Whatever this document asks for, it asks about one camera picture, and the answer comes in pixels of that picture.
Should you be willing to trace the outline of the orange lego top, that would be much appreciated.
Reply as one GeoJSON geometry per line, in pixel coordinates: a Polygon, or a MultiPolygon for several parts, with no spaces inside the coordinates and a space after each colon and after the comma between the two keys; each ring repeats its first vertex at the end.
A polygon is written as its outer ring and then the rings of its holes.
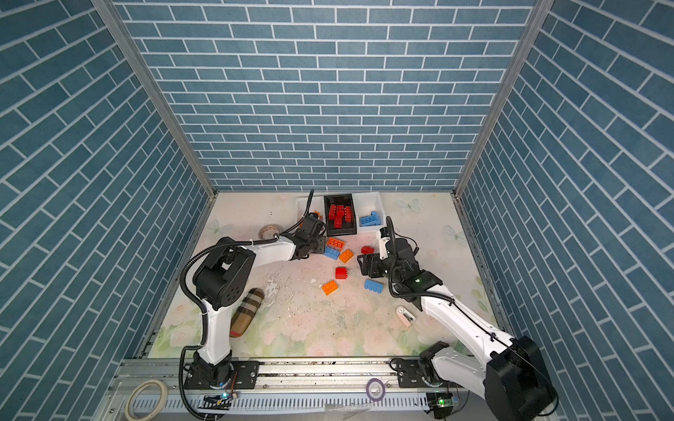
{"type": "Polygon", "coordinates": [[[342,250],[344,248],[344,242],[336,238],[328,238],[326,246],[335,250],[342,250]]]}

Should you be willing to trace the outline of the blue lego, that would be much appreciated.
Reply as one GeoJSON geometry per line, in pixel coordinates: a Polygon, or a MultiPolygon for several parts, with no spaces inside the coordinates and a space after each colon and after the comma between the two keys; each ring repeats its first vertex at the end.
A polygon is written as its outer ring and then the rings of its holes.
{"type": "Polygon", "coordinates": [[[364,288],[377,294],[382,294],[384,291],[384,284],[367,279],[364,283],[364,288]]]}
{"type": "Polygon", "coordinates": [[[341,254],[341,251],[339,249],[333,248],[333,247],[327,247],[324,251],[324,256],[337,260],[341,254]]]}
{"type": "Polygon", "coordinates": [[[381,217],[379,216],[379,214],[377,212],[372,212],[370,214],[370,217],[371,217],[372,224],[374,224],[375,226],[382,224],[381,217]]]}
{"type": "Polygon", "coordinates": [[[377,226],[378,224],[378,219],[374,215],[360,218],[361,226],[377,226]]]}

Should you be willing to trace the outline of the small red lego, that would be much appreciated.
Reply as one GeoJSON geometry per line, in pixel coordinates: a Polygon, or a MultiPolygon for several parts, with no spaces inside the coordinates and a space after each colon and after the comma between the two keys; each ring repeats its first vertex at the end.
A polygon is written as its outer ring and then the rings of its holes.
{"type": "Polygon", "coordinates": [[[335,269],[335,278],[338,280],[345,280],[349,276],[349,272],[347,268],[336,268],[335,269]]]}

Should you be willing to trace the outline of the blue lego bottom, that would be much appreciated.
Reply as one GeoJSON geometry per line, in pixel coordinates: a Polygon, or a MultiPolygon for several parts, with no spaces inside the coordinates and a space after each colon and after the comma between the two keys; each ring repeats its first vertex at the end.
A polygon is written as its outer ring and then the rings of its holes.
{"type": "Polygon", "coordinates": [[[381,217],[379,216],[379,214],[377,212],[372,212],[370,214],[370,217],[371,217],[372,224],[374,224],[375,226],[382,224],[381,217]]]}

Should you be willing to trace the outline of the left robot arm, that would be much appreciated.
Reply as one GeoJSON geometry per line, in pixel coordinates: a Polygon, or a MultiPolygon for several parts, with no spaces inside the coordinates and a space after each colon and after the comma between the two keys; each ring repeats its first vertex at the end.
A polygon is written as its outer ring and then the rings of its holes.
{"type": "Polygon", "coordinates": [[[179,282],[202,315],[202,339],[195,354],[211,366],[230,357],[231,317],[252,270],[278,261],[308,258],[317,252],[325,231],[325,223],[309,213],[290,231],[269,240],[237,241],[225,237],[193,256],[182,269],[179,282]]]}

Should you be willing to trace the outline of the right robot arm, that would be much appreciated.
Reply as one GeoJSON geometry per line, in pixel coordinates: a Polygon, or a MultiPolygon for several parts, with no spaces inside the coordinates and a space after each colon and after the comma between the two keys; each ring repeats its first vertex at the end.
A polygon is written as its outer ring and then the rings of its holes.
{"type": "Polygon", "coordinates": [[[379,247],[377,254],[358,256],[362,274],[386,280],[392,296],[432,317],[469,350],[463,355],[438,341],[423,351],[416,367],[424,383],[463,386],[483,398],[498,420],[533,420],[557,409],[559,395],[533,340],[501,331],[461,303],[437,275],[421,268],[406,238],[384,238],[379,247]]]}

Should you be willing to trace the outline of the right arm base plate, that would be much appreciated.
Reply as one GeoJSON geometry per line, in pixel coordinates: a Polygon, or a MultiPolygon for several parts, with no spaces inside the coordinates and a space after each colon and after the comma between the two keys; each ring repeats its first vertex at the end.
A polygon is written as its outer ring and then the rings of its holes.
{"type": "Polygon", "coordinates": [[[430,373],[430,364],[418,359],[393,357],[388,361],[400,389],[461,389],[456,382],[440,379],[430,373]]]}

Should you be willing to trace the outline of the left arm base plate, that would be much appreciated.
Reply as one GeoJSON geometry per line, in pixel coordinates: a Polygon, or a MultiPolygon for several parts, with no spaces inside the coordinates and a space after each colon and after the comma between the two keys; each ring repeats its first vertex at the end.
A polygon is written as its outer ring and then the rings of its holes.
{"type": "Polygon", "coordinates": [[[212,365],[193,361],[188,368],[184,389],[254,389],[259,361],[227,361],[212,365]]]}

